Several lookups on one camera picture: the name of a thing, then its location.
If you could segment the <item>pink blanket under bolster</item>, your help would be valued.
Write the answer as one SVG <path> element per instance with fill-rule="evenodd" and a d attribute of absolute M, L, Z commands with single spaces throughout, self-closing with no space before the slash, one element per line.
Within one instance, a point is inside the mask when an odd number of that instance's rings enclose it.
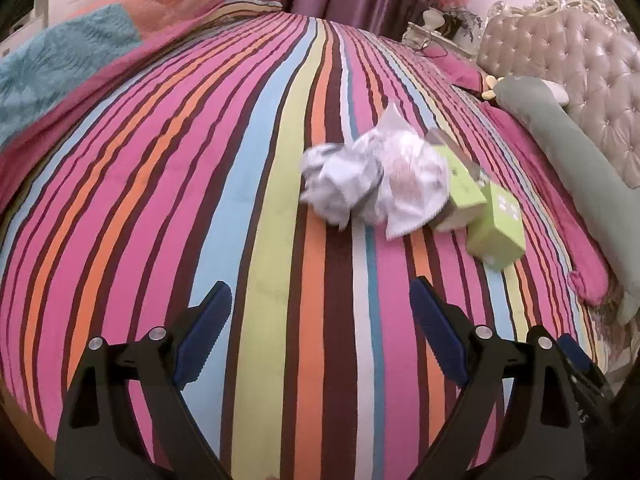
<path fill-rule="evenodd" d="M 546 155 L 509 113 L 489 102 L 480 102 L 480 110 L 506 141 L 546 204 L 573 263 L 570 284 L 577 296 L 591 307 L 603 306 L 615 284 L 610 267 Z"/>

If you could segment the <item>grey-white paper ball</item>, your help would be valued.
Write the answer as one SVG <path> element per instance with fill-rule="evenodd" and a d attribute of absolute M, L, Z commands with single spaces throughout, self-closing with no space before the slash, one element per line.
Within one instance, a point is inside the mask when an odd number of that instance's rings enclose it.
<path fill-rule="evenodd" d="M 318 144 L 304 151 L 300 172 L 304 189 L 299 200 L 330 226 L 344 230 L 352 219 L 384 220 L 378 203 L 383 168 L 373 155 L 345 144 Z"/>

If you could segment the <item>striped colourful bed sheet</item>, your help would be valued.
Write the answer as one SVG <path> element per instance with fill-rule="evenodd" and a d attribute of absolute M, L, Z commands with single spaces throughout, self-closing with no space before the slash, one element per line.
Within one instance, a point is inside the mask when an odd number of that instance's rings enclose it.
<path fill-rule="evenodd" d="M 442 129 L 520 202 L 526 252 L 502 271 L 463 231 L 328 226 L 299 159 L 394 103 Z M 413 323 L 410 281 L 500 336 L 534 325 L 608 349 L 561 235 L 480 102 L 430 58 L 283 12 L 191 30 L 128 70 L 1 202 L 1 383 L 54 437 L 84 345 L 172 321 L 218 281 L 230 320 L 186 403 L 237 479 L 403 479 L 457 389 Z"/>

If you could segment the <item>white vase pink flowers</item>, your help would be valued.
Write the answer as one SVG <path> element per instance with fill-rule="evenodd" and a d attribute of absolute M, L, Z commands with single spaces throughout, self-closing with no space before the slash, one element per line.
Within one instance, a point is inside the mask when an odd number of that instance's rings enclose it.
<path fill-rule="evenodd" d="M 426 11 L 437 11 L 444 22 L 434 28 L 440 36 L 454 40 L 458 32 L 473 42 L 476 33 L 480 30 L 483 20 L 469 10 L 471 0 L 416 0 L 416 5 L 421 8 L 420 16 Z"/>

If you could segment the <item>white plastic bag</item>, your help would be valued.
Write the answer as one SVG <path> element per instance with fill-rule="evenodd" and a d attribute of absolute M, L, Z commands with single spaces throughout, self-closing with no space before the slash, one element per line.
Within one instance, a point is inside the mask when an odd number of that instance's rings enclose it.
<path fill-rule="evenodd" d="M 381 177 L 359 209 L 362 220 L 384 224 L 388 240 L 403 237 L 437 217 L 450 196 L 447 159 L 426 142 L 394 103 L 352 144 L 373 158 Z"/>

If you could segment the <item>green long bolster pillow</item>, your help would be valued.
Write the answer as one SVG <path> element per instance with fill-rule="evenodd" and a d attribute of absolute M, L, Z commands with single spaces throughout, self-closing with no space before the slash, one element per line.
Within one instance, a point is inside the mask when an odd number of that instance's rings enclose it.
<path fill-rule="evenodd" d="M 623 286 L 617 321 L 628 324 L 639 313 L 639 192 L 627 188 L 548 84 L 534 77 L 507 76 L 494 91 L 498 105 L 528 130 L 572 196 Z"/>

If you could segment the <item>yellow plush toy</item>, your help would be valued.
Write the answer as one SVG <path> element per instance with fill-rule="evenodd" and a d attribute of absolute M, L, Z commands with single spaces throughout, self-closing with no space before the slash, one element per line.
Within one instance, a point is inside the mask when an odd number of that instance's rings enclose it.
<path fill-rule="evenodd" d="M 495 86 L 502 81 L 502 77 L 487 75 L 483 82 L 483 92 L 480 94 L 484 101 L 492 101 L 496 98 Z"/>

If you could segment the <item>green cardboard box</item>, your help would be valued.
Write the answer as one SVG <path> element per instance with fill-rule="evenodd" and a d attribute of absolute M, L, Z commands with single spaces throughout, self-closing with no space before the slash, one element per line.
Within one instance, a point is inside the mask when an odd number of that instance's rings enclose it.
<path fill-rule="evenodd" d="M 487 203 L 480 188 L 480 166 L 442 130 L 431 128 L 425 140 L 446 158 L 449 168 L 448 202 L 430 226 L 437 232 L 465 229 L 482 213 Z"/>

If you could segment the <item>green box with label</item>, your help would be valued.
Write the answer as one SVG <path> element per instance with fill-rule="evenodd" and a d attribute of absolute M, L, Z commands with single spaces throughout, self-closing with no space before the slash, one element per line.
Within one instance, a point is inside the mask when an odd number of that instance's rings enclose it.
<path fill-rule="evenodd" d="M 506 188 L 494 181 L 482 187 L 486 205 L 468 225 L 466 251 L 492 270 L 502 271 L 526 252 L 520 203 Z"/>

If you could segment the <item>tufted beige headboard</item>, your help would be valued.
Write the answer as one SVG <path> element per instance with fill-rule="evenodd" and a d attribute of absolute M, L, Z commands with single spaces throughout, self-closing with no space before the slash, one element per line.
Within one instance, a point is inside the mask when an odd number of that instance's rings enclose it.
<path fill-rule="evenodd" d="M 639 186 L 639 40 L 613 0 L 495 2 L 477 65 L 502 77 L 556 82 L 567 115 L 628 188 Z"/>

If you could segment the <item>white nightstand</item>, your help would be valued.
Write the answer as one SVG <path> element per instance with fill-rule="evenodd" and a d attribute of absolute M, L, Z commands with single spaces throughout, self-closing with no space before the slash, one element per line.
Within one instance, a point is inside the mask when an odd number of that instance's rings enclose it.
<path fill-rule="evenodd" d="M 432 32 L 413 22 L 408 23 L 407 29 L 402 34 L 401 43 L 413 48 L 413 50 L 424 50 L 431 47 L 432 44 L 437 44 L 439 47 L 454 52 L 467 60 L 474 60 L 475 58 L 474 53 L 465 50 L 465 48 L 460 47 L 454 41 L 444 38 L 439 32 Z"/>

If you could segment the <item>pink pillow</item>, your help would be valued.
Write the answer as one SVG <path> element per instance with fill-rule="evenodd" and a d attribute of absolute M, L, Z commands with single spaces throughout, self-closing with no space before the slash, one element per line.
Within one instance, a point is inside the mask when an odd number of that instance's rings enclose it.
<path fill-rule="evenodd" d="M 474 63 L 455 53 L 437 53 L 431 61 L 445 75 L 450 84 L 471 92 L 482 93 L 486 74 Z"/>

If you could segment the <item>orange teal folded quilt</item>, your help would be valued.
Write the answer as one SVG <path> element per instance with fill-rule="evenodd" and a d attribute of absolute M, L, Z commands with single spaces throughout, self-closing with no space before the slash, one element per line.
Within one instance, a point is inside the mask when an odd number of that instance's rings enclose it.
<path fill-rule="evenodd" d="M 226 1 L 107 0 L 4 58 L 2 203 L 9 203 L 40 158 L 128 70 L 211 21 Z"/>

